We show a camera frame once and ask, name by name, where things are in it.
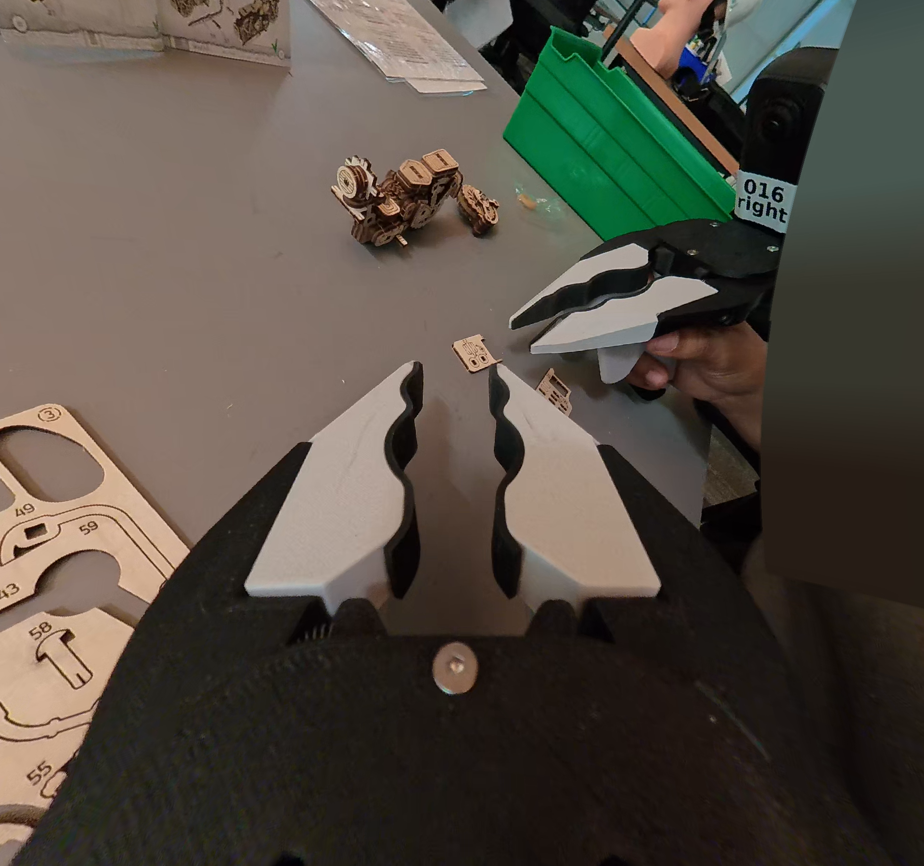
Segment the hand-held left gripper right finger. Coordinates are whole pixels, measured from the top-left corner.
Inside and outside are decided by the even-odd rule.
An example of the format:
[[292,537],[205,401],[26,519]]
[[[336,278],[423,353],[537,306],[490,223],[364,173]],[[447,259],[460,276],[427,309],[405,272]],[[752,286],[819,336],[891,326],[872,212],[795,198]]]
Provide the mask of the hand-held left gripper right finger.
[[532,612],[548,601],[580,613],[595,598],[655,597],[660,578],[594,438],[500,363],[490,410],[504,471],[491,534],[502,593]]

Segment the small slotted wooden piece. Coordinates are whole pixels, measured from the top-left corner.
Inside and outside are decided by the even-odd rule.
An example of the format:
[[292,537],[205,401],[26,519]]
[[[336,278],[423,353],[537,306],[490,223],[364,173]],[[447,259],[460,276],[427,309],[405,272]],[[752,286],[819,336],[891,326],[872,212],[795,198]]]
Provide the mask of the small slotted wooden piece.
[[536,387],[536,391],[567,417],[571,415],[572,403],[570,389],[557,375],[554,368],[549,368],[542,376]]

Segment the mannequin head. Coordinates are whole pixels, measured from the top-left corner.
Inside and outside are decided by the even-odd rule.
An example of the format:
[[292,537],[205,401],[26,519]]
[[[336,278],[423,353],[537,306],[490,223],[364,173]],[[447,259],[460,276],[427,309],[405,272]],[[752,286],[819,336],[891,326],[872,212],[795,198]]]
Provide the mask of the mannequin head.
[[713,18],[717,4],[724,0],[661,0],[659,10],[662,19],[653,28],[661,37],[663,53],[656,70],[667,79],[679,66],[685,46],[698,32],[703,17]]

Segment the grey desk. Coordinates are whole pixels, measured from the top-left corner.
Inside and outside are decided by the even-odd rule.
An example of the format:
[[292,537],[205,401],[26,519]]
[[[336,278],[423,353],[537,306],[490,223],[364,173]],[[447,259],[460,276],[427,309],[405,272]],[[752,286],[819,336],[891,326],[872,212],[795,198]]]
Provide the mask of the grey desk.
[[[212,56],[32,56],[2,46],[2,416],[65,405],[192,540],[277,456],[396,365],[425,366],[425,563],[398,621],[511,626],[491,597],[497,473],[486,378],[450,342],[482,332],[539,376],[506,316],[598,242],[530,223],[545,184],[502,140],[514,95],[386,82],[305,0],[289,70]],[[422,248],[361,248],[327,188],[344,154],[394,166],[445,147],[501,200],[495,236],[444,208]]]

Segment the wooden side table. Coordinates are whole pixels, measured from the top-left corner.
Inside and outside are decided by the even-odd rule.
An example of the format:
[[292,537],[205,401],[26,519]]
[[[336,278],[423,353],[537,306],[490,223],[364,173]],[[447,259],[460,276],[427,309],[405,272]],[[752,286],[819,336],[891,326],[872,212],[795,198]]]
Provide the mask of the wooden side table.
[[617,38],[607,30],[606,44],[612,44],[614,65],[621,67],[665,118],[727,178],[736,176],[739,164],[707,127],[696,118],[688,106],[673,91],[669,83],[651,68],[630,40]]

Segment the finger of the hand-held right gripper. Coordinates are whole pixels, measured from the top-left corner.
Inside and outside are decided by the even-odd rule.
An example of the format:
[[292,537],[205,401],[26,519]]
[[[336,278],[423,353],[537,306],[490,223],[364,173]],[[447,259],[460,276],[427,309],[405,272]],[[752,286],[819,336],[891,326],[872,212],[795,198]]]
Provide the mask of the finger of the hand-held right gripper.
[[616,297],[563,317],[530,345],[530,353],[598,352],[602,381],[613,385],[631,372],[654,337],[658,316],[717,293],[703,280],[665,276],[641,294]]
[[640,294],[652,277],[651,252],[638,243],[605,242],[582,257],[509,319],[512,330]]

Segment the small wooden piece round holes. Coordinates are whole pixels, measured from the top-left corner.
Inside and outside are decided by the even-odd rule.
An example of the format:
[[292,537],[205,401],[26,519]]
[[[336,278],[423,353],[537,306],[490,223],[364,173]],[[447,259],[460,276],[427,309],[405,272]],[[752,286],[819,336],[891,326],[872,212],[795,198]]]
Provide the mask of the small wooden piece round holes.
[[502,362],[502,359],[495,357],[491,351],[488,350],[484,337],[481,334],[464,337],[454,341],[452,350],[470,375],[487,370],[492,365]]

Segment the wooden puzzle parts sheet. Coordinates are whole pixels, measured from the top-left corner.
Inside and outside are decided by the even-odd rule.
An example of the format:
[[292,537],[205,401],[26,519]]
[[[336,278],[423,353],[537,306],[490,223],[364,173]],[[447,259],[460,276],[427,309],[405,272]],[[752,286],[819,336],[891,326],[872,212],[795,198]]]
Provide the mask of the wooden puzzle parts sheet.
[[3,418],[79,445],[102,470],[91,493],[60,504],[28,491],[2,463],[2,614],[25,610],[1,635],[2,849],[23,846],[61,788],[136,623],[92,607],[69,617],[26,609],[40,579],[78,553],[108,554],[119,589],[148,606],[189,549],[63,406]]

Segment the plastic-sleeved paper sheets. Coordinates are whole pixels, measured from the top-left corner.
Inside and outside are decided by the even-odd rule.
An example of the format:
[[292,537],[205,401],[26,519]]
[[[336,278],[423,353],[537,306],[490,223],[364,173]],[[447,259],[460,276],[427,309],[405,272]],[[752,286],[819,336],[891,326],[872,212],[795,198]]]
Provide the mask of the plastic-sleeved paper sheets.
[[382,74],[425,95],[485,90],[481,75],[407,0],[309,0]]

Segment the green plastic bin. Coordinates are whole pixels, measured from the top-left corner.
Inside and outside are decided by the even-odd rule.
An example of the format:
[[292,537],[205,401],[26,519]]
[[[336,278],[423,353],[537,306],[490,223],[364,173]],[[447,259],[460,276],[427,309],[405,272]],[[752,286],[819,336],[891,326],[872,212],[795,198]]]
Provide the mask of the green plastic bin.
[[504,140],[601,239],[728,221],[734,187],[601,52],[552,27]]

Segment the person's right hand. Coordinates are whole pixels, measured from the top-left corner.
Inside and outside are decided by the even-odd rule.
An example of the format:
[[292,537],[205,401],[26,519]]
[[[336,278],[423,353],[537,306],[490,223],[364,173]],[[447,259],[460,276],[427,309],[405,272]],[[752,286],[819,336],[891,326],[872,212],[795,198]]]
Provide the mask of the person's right hand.
[[689,326],[649,341],[628,382],[647,391],[673,386],[709,403],[759,453],[767,354],[747,323]]

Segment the wooden model motorcycle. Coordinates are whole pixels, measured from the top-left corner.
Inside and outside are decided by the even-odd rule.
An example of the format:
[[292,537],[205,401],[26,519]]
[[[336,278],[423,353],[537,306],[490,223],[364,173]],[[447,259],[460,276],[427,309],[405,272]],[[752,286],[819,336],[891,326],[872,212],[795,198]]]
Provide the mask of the wooden model motorcycle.
[[456,160],[445,150],[408,159],[378,179],[370,160],[353,155],[338,167],[331,192],[352,219],[360,244],[383,247],[426,225],[446,198],[456,198],[464,182]]

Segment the small wooden wheel assembly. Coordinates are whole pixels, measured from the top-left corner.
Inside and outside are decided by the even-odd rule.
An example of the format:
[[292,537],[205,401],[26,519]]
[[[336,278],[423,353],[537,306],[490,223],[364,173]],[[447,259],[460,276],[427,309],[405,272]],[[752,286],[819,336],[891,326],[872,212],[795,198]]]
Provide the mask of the small wooden wheel assembly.
[[456,204],[474,236],[485,236],[499,223],[499,202],[468,183],[459,188]]

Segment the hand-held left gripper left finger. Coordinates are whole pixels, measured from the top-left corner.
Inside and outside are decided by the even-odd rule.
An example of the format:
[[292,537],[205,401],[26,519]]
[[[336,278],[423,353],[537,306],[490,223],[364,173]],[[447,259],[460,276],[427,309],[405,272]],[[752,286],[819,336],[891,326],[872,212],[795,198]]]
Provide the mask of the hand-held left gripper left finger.
[[421,560],[406,468],[423,366],[407,362],[316,433],[245,581],[252,597],[403,599]]

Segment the small clear plastic bag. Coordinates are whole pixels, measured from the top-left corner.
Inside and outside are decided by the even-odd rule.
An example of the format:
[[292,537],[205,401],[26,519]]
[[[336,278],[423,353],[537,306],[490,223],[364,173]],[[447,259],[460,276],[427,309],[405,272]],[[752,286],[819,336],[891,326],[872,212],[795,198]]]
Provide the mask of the small clear plastic bag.
[[544,220],[559,220],[565,214],[565,206],[556,196],[549,198],[534,194],[519,182],[514,183],[514,193],[516,200],[525,210]]

